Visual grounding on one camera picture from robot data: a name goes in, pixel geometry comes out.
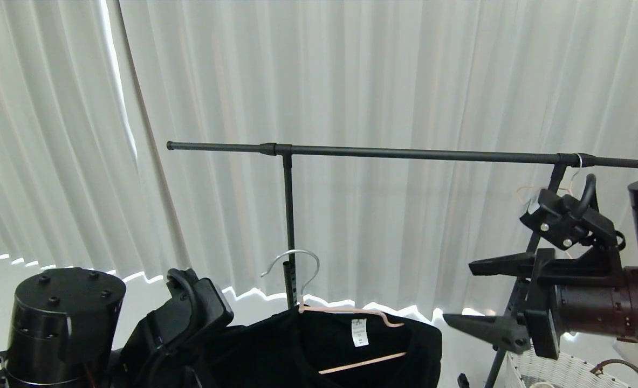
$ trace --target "white floor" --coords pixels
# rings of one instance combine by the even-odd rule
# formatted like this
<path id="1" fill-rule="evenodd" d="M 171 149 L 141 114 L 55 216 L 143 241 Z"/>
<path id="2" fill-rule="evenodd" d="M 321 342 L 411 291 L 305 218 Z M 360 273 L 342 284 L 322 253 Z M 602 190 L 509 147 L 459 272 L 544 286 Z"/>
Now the white floor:
<path id="1" fill-rule="evenodd" d="M 16 285 L 39 271 L 38 266 L 10 265 L 10 260 L 0 260 L 0 350 L 5 349 L 8 341 Z M 226 292 L 226 297 L 235 312 L 233 324 L 257 322 L 286 308 L 284 299 L 266 301 L 257 293 L 250 293 L 238 299 L 232 292 Z M 162 280 L 152 284 L 147 284 L 142 277 L 130 280 L 127 283 L 127 295 L 122 305 L 114 348 L 122 347 L 139 319 L 161 306 L 168 298 L 168 290 Z M 494 356 L 491 346 L 450 329 L 442 319 L 436 319 L 434 324 L 441 329 L 444 339 L 444 359 L 439 386 L 457 388 L 456 379 L 459 373 L 467 374 L 472 388 L 483 386 Z M 620 358 L 612 344 L 612 339 L 606 337 L 579 334 L 573 342 L 562 341 L 561 350 L 596 364 L 604 359 Z M 615 365 L 608 368 L 609 373 L 633 388 L 638 386 L 637 375 L 625 366 Z M 504 386 L 504 371 L 505 368 L 502 369 L 496 386 Z"/>

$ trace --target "robotic arm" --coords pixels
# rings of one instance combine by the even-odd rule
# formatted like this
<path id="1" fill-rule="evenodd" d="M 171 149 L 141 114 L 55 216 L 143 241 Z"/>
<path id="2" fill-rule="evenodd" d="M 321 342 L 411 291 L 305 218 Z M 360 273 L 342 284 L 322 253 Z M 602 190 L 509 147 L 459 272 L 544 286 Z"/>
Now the robotic arm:
<path id="1" fill-rule="evenodd" d="M 638 241 L 638 182 L 628 190 Z M 580 199 L 542 189 L 520 221 L 558 249 L 590 248 L 575 260 L 556 259 L 555 249 L 541 248 L 470 263 L 473 275 L 521 278 L 513 290 L 520 305 L 497 317 L 444 314 L 447 324 L 518 354 L 532 342 L 538 356 L 554 359 L 566 332 L 638 342 L 638 267 L 621 265 L 625 236 L 599 213 L 595 176 L 587 175 Z"/>

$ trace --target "curtain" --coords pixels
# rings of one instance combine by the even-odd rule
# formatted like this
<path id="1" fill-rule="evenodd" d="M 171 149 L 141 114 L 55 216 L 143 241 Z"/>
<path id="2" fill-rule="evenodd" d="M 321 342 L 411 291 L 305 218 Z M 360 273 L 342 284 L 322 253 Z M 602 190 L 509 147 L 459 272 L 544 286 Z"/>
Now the curtain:
<path id="1" fill-rule="evenodd" d="M 283 292 L 259 279 L 287 247 L 280 158 L 168 140 L 638 158 L 638 2 L 0 2 L 0 251 Z M 307 292 L 426 316 L 503 308 L 512 280 L 467 263 L 525 249 L 551 172 L 293 162 Z M 578 194 L 587 172 L 637 262 L 638 170 L 581 170 Z"/>
<path id="2" fill-rule="evenodd" d="M 160 271 L 103 12 L 0 2 L 0 256 Z"/>

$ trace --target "shirt neckline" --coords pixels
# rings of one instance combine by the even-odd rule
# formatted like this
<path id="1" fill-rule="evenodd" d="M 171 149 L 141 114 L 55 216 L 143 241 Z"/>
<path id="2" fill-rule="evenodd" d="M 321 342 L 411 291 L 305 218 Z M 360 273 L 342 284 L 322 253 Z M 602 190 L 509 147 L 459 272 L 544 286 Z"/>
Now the shirt neckline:
<path id="1" fill-rule="evenodd" d="M 301 373 L 307 378 L 314 381 L 314 383 L 319 384 L 320 386 L 330 387 L 330 388 L 345 388 L 345 386 L 338 385 L 335 381 L 331 380 L 327 376 L 322 375 L 317 371 L 310 363 L 307 361 L 307 358 L 304 354 L 304 349 L 302 349 L 301 341 L 300 341 L 300 328 L 299 328 L 299 312 L 295 311 L 297 314 L 292 320 L 292 331 L 291 331 L 291 352 L 292 358 L 294 359 L 294 363 L 299 368 Z M 353 314 L 351 316 L 355 317 L 366 317 L 367 314 Z M 398 381 L 400 380 L 403 373 L 407 373 L 407 369 L 412 365 L 415 359 L 415 353 L 417 351 L 417 340 L 415 338 L 415 330 L 412 329 L 410 325 L 403 325 L 403 328 L 407 329 L 410 333 L 410 341 L 407 345 L 407 350 L 405 351 L 405 356 L 403 359 L 403 363 L 400 367 L 393 373 L 393 375 L 383 384 L 379 385 L 378 388 L 388 388 L 390 386 L 400 386 Z"/>

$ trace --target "clothes hanger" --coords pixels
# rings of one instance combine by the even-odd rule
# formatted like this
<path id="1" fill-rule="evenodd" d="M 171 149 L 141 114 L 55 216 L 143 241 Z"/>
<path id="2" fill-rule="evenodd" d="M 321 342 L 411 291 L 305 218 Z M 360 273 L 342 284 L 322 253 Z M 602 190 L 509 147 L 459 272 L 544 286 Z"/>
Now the clothes hanger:
<path id="1" fill-rule="evenodd" d="M 381 317 L 381 319 L 383 319 L 383 323 L 386 326 L 388 326 L 388 327 L 400 327 L 400 326 L 403 325 L 402 323 L 391 323 L 390 321 L 388 321 L 388 317 L 386 316 L 386 314 L 384 314 L 382 311 L 373 311 L 373 310 L 366 310 L 366 309 L 350 309 L 350 308 L 347 308 L 347 307 L 310 307 L 310 306 L 305 306 L 304 305 L 304 289 L 307 287 L 307 285 L 309 285 L 309 283 L 312 282 L 312 280 L 314 280 L 314 278 L 317 277 L 317 275 L 319 274 L 319 268 L 321 267 L 321 260 L 319 260 L 319 256 L 316 256 L 316 254 L 314 254 L 313 252 L 309 252 L 309 251 L 306 251 L 304 249 L 291 249 L 289 251 L 281 253 L 280 255 L 277 255 L 275 260 L 269 265 L 269 269 L 267 269 L 264 273 L 262 273 L 262 278 L 269 274 L 269 272 L 273 269 L 273 266 L 275 265 L 275 263 L 278 262 L 278 260 L 280 260 L 284 256 L 290 255 L 292 253 L 305 253 L 305 254 L 313 257 L 314 261 L 316 261 L 316 263 L 317 263 L 317 267 L 316 267 L 316 270 L 314 271 L 314 275 L 311 277 L 311 279 L 309 279 L 307 281 L 307 283 L 304 283 L 302 288 L 299 290 L 299 295 L 297 295 L 297 300 L 299 300 L 299 309 L 298 310 L 299 310 L 300 314 L 302 314 L 305 311 L 323 311 L 323 312 L 326 312 L 326 313 L 371 314 L 371 315 L 378 315 L 379 317 Z"/>
<path id="2" fill-rule="evenodd" d="M 304 249 L 291 249 L 289 251 L 281 253 L 280 255 L 277 255 L 275 260 L 269 265 L 269 269 L 267 269 L 264 273 L 262 273 L 262 275 L 260 277 L 264 277 L 264 276 L 268 275 L 269 272 L 273 269 L 273 266 L 275 265 L 275 263 L 278 262 L 278 260 L 280 260 L 284 256 L 290 255 L 291 253 L 305 253 L 306 255 L 309 255 L 309 256 L 313 257 L 314 261 L 316 261 L 316 263 L 317 263 L 316 270 L 314 270 L 314 275 L 312 275 L 312 277 L 307 281 L 307 283 L 304 283 L 302 288 L 299 290 L 299 295 L 297 295 L 297 300 L 299 300 L 298 311 L 299 311 L 300 314 L 302 314 L 305 311 L 321 311 L 321 312 L 326 312 L 326 313 L 336 312 L 336 313 L 371 314 L 371 315 L 380 316 L 381 319 L 383 319 L 383 323 L 386 326 L 388 326 L 388 327 L 400 327 L 400 326 L 404 325 L 403 323 L 392 323 L 392 322 L 388 321 L 388 317 L 382 311 L 373 311 L 373 310 L 366 310 L 366 309 L 349 309 L 349 308 L 343 308 L 343 307 L 310 307 L 310 306 L 305 306 L 304 305 L 304 289 L 307 287 L 307 285 L 309 285 L 309 283 L 311 283 L 312 280 L 314 280 L 314 278 L 317 277 L 317 275 L 319 274 L 319 268 L 321 267 L 321 260 L 319 260 L 319 256 L 316 256 L 316 254 L 314 254 L 311 251 L 306 251 Z M 343 366 L 336 366 L 336 368 L 330 368 L 330 369 L 321 370 L 321 371 L 319 371 L 319 374 L 322 374 L 322 375 L 323 374 L 329 374 L 329 373 L 334 373 L 334 372 L 338 372 L 338 371 L 344 371 L 346 369 L 358 368 L 358 366 L 364 366 L 364 365 L 369 365 L 369 364 L 380 363 L 381 361 L 387 361 L 388 359 L 393 359 L 393 358 L 398 358 L 398 357 L 405 356 L 406 353 L 407 352 L 403 351 L 403 352 L 396 353 L 396 354 L 390 354 L 388 356 L 368 359 L 367 361 L 361 361 L 359 363 L 347 364 L 347 365 L 343 365 Z"/>

